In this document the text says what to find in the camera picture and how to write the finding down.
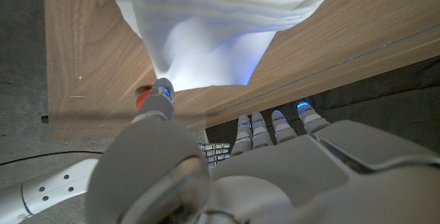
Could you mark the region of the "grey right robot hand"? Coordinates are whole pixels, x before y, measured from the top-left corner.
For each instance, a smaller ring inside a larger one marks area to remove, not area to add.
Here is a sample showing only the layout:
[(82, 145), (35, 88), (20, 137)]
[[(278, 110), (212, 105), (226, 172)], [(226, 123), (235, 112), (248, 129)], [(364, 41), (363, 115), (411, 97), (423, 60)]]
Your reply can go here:
[(214, 168), (220, 161), (230, 157), (230, 144), (228, 143), (214, 143), (214, 144), (199, 144), (202, 150), (209, 169)]

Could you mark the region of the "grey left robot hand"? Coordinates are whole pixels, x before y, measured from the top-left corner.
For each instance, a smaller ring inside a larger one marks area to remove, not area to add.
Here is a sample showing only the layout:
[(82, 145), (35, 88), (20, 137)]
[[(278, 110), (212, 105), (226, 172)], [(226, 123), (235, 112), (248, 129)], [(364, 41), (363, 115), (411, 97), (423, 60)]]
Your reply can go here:
[(270, 136), (260, 113), (241, 116), (231, 156), (210, 168), (173, 120), (174, 89), (155, 81), (137, 116), (99, 159), (90, 223), (438, 223), (439, 155), (306, 102), (306, 133), (280, 111)]

